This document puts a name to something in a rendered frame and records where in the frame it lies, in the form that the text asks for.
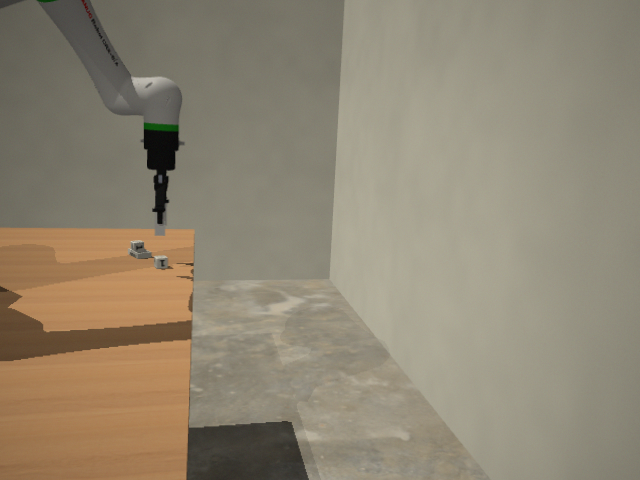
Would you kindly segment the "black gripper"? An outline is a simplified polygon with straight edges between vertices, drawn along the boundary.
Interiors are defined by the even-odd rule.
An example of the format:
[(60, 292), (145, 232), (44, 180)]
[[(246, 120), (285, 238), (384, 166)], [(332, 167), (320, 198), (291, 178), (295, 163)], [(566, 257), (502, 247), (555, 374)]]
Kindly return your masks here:
[(170, 171), (175, 169), (175, 152), (154, 152), (147, 150), (147, 168), (157, 170), (157, 175), (154, 175), (154, 190), (156, 180), (155, 209), (152, 208), (152, 212), (155, 212), (155, 236), (165, 236), (167, 203), (169, 203), (169, 200), (166, 200), (169, 176), (166, 176), (167, 172), (165, 170)]

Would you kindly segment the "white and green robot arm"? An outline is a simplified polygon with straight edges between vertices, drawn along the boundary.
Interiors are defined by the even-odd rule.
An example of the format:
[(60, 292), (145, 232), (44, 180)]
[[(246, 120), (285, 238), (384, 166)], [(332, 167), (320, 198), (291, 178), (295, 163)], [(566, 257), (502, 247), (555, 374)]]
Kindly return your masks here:
[(144, 118), (144, 149), (178, 151), (182, 94), (165, 77), (133, 77), (108, 39), (90, 0), (37, 0), (85, 66), (104, 105)]

